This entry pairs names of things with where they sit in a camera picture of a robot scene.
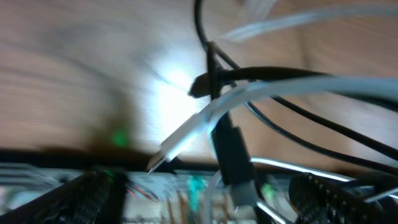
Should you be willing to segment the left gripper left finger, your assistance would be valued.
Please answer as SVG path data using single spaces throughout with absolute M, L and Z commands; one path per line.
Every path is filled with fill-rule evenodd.
M 91 171 L 1 215 L 1 224 L 121 223 L 127 175 Z

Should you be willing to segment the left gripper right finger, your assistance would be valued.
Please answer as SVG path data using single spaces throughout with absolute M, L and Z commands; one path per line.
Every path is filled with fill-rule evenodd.
M 397 223 L 397 204 L 393 199 L 365 202 L 337 184 L 310 173 L 291 179 L 289 199 L 298 213 L 296 223 Z

